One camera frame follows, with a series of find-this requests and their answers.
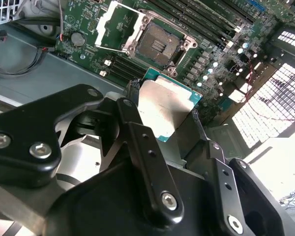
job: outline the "red wire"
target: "red wire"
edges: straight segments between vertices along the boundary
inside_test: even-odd
[[[247,86],[247,93],[246,93],[246,96],[245,96],[245,99],[247,99],[247,104],[249,105],[249,107],[257,114],[257,115],[259,115],[259,116],[261,116],[261,117],[263,117],[263,118],[266,118],[266,119],[271,119],[271,120],[279,120],[279,121],[295,121],[295,119],[276,119],[276,118],[272,118],[272,117],[266,117],[266,116],[264,116],[264,115],[261,115],[260,113],[258,113],[252,106],[251,106],[251,104],[249,103],[249,99],[248,99],[248,95],[250,94],[250,92],[249,92],[249,85],[250,85],[250,83],[251,83],[251,81],[252,81],[252,72],[253,72],[253,68],[252,68],[252,63],[251,63],[251,61],[250,61],[250,72],[249,72],[249,74],[250,74],[250,76],[249,76],[249,79],[248,79],[248,86]]]

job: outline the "wire connector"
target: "wire connector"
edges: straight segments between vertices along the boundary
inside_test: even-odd
[[[4,42],[8,38],[8,33],[5,30],[0,30],[0,41]]]

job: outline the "bright light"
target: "bright light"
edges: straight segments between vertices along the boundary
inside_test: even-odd
[[[232,92],[229,98],[234,102],[242,103],[245,100],[245,95],[239,92],[238,90],[234,90],[234,92]]]

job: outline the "motherboard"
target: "motherboard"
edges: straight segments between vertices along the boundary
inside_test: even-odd
[[[246,77],[280,21],[295,27],[276,0],[69,0],[56,51],[123,87],[156,69],[214,117],[223,86]]]

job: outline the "perforated metal panel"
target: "perforated metal panel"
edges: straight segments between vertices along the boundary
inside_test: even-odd
[[[295,68],[286,63],[233,117],[249,148],[277,137],[294,120]]]
[[[19,16],[13,17],[23,0],[0,0],[0,25],[11,20],[19,19]]]

